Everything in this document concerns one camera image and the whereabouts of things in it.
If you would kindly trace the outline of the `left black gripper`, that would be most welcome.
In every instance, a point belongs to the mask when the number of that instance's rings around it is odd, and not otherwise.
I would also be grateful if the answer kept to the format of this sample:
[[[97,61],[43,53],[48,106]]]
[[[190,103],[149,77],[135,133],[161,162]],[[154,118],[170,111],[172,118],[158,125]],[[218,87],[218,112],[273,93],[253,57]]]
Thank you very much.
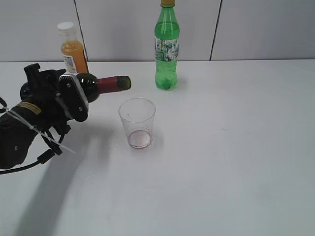
[[[65,69],[40,70],[38,63],[24,68],[27,82],[20,89],[21,102],[18,106],[30,110],[29,115],[22,115],[31,125],[42,133],[51,127],[58,133],[67,133],[70,126],[64,108],[58,102],[61,97],[59,77],[66,73]]]

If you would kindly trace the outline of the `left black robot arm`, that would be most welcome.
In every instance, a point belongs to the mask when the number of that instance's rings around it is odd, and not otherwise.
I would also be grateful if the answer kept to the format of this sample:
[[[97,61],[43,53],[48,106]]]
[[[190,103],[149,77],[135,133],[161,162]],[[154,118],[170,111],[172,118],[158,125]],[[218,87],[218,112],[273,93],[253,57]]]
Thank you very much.
[[[44,164],[54,155],[61,155],[61,143],[70,131],[69,120],[64,108],[57,101],[60,98],[59,77],[66,70],[41,71],[39,64],[24,68],[27,82],[20,89],[19,102],[13,108],[0,101],[0,173],[8,174]],[[49,147],[37,160],[22,166],[28,150],[37,135]]]

